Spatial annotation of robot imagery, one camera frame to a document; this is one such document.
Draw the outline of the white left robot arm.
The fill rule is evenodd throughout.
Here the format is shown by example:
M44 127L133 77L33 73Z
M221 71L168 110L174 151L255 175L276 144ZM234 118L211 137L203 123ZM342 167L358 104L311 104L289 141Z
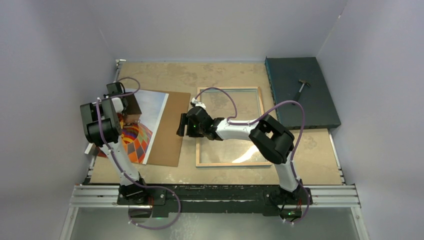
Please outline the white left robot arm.
M118 203L163 204L172 190L145 182L136 164L177 167L189 93L127 89L117 81L93 103L80 106L87 141L107 157L119 176Z

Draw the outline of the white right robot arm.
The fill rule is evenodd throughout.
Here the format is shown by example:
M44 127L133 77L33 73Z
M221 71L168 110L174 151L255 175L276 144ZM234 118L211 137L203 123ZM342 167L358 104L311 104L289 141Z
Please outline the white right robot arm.
M265 160L274 164L282 200L292 204L302 196L302 181L293 163L295 137L269 114L255 120L230 121L224 117L212 118L203 107L194 106L181 114L176 134L211 141L250 141Z

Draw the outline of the brown backing board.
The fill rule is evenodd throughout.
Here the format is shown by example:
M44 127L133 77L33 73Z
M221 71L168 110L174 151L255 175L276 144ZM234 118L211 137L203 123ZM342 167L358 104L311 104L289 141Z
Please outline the brown backing board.
M186 113L191 99L188 92L154 90L154 93L166 94L165 102L161 103L161 116L157 129L149 143L143 164L166 167L179 165L183 138L177 134L180 127L181 114Z

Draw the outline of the hot air balloon photo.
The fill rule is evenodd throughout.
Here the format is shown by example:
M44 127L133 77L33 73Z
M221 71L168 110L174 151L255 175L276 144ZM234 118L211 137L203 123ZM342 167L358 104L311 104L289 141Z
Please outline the hot air balloon photo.
M96 148L103 143L99 133L97 110L101 114L104 137L110 145L115 143L117 133L121 133L124 152L134 164L143 164L149 153L149 145L161 117L161 103L165 103L165 93L150 90L125 89L128 106L125 111L115 111L112 100L107 105L95 102L80 106L83 131L87 141Z

